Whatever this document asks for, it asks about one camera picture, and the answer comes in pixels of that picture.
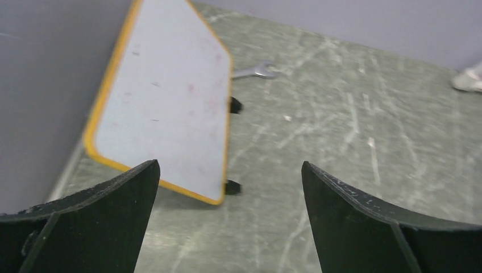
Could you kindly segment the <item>yellow framed whiteboard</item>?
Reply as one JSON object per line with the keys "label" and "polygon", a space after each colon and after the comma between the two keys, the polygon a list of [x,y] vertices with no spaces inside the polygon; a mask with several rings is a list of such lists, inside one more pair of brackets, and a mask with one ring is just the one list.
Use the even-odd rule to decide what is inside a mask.
{"label": "yellow framed whiteboard", "polygon": [[156,159],[162,187],[225,199],[232,58],[190,1],[133,1],[84,133],[86,153],[126,171]]}

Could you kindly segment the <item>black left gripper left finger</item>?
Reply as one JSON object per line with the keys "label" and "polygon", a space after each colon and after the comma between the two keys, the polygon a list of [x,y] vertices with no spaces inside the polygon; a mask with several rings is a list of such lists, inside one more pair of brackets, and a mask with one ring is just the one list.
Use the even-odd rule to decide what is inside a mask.
{"label": "black left gripper left finger", "polygon": [[1,215],[2,272],[134,272],[160,167],[148,160],[67,197]]}

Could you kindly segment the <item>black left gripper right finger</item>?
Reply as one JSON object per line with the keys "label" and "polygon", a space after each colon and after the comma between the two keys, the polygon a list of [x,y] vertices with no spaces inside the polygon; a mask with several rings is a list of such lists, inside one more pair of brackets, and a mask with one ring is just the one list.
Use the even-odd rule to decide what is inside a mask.
{"label": "black left gripper right finger", "polygon": [[480,272],[481,226],[401,208],[304,162],[302,185],[323,272]]}

